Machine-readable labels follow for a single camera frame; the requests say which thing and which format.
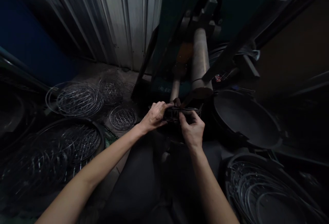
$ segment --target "metal bar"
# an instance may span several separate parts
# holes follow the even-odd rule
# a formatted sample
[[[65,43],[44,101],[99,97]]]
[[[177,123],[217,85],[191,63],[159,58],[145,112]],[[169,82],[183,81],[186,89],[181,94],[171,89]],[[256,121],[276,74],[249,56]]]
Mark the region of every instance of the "metal bar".
[[[204,82],[210,82],[218,72],[225,70],[241,47],[254,40],[260,31],[267,28],[279,16],[288,3],[287,0],[266,0],[259,12],[253,16],[227,45],[216,62],[202,77],[202,80]]]
[[[171,94],[170,94],[170,103],[174,103],[174,100],[178,98],[179,95],[179,86],[181,84],[181,79],[179,76],[175,76],[172,83]]]

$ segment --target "corrugated metal wall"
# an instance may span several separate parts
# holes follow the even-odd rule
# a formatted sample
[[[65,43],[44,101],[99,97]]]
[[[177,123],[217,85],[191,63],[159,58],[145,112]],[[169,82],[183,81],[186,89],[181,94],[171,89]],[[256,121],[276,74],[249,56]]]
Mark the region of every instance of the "corrugated metal wall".
[[[70,56],[138,71],[162,0],[24,0]]]

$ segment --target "black container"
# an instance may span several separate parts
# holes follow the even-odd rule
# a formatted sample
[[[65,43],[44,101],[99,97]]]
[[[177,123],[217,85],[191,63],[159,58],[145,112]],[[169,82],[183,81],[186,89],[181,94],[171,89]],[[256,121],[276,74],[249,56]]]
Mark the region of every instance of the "black container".
[[[214,96],[212,117],[238,146],[274,149],[284,134],[276,120],[252,97],[237,91],[219,91]]]

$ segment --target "metal pipe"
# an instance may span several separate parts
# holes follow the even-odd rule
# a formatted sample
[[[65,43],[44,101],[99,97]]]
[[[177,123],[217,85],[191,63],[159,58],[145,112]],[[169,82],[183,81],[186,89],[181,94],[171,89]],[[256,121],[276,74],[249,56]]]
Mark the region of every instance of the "metal pipe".
[[[171,88],[170,103],[174,103],[174,100],[178,98],[180,84],[181,84],[180,77],[175,76]]]
[[[194,32],[192,59],[192,93],[195,99],[205,99],[212,95],[211,82],[204,82],[202,77],[209,69],[206,31],[199,28]]]
[[[191,81],[201,79],[209,69],[206,31],[199,28],[194,32]]]

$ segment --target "wire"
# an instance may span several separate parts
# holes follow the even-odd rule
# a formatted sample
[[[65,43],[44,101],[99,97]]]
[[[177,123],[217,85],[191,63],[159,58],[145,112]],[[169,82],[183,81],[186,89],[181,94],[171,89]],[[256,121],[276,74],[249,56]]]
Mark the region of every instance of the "wire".
[[[312,207],[293,189],[265,169],[245,161],[235,161],[231,169],[228,197],[233,201],[235,210],[247,223],[264,223],[261,213],[265,209],[275,208],[270,201],[267,202],[268,196],[289,202],[289,210],[303,223],[327,223],[327,217],[320,210]]]

